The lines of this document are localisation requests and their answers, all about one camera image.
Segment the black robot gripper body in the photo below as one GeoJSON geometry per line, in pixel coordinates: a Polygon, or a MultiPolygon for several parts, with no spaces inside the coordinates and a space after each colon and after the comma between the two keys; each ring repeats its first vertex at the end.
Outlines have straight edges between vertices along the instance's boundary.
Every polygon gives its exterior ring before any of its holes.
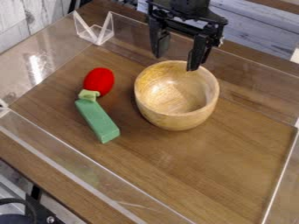
{"type": "Polygon", "coordinates": [[[210,9],[211,0],[146,0],[150,18],[166,22],[167,31],[186,36],[208,35],[212,46],[223,40],[224,26],[228,20],[210,9]]]}

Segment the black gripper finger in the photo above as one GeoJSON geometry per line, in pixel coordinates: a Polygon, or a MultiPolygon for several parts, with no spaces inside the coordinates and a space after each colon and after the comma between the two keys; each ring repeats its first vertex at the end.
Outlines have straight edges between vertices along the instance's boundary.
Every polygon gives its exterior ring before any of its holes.
{"type": "Polygon", "coordinates": [[[148,25],[152,53],[156,58],[160,58],[168,50],[171,34],[164,21],[151,17],[148,25]]]}
{"type": "Polygon", "coordinates": [[[188,53],[187,70],[195,71],[199,66],[206,62],[211,53],[212,41],[211,37],[204,34],[199,34],[194,37],[192,49],[188,53]]]}

